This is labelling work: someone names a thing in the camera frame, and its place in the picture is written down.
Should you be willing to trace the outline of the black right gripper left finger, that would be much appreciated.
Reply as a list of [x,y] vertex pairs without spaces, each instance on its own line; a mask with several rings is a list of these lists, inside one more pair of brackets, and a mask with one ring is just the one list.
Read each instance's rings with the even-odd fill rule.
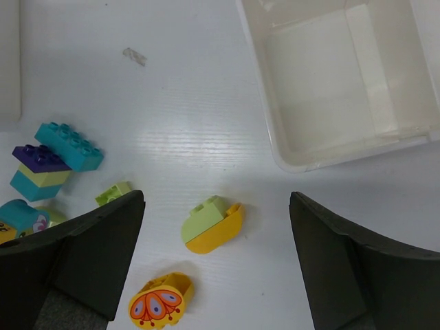
[[142,226],[133,190],[87,214],[1,244],[1,328],[84,328],[113,321]]

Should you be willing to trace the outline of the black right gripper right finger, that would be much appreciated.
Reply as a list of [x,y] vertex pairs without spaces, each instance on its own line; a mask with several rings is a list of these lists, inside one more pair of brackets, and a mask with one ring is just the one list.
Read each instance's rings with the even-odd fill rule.
[[349,221],[301,192],[289,215],[315,329],[438,329],[439,253]]

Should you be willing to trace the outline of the yellow butterfly lego brick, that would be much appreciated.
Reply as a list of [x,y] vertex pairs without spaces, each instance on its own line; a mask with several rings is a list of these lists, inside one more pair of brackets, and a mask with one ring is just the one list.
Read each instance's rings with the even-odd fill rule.
[[181,272],[154,278],[132,297],[129,317],[141,329],[174,326],[182,319],[194,292],[190,277]]

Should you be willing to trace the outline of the yellow rounded lego brick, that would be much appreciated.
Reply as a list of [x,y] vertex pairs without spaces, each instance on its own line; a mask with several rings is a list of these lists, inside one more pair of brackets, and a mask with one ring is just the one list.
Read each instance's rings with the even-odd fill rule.
[[195,254],[211,253],[237,237],[242,230],[244,221],[245,206],[242,203],[228,203],[226,217],[223,220],[191,241],[183,243],[189,251]]

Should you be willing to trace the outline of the lime rounded lego brick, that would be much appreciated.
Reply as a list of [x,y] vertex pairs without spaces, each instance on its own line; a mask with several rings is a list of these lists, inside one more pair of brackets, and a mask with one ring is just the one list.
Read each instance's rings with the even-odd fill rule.
[[181,239],[187,243],[226,217],[228,203],[214,195],[190,211],[181,227]]

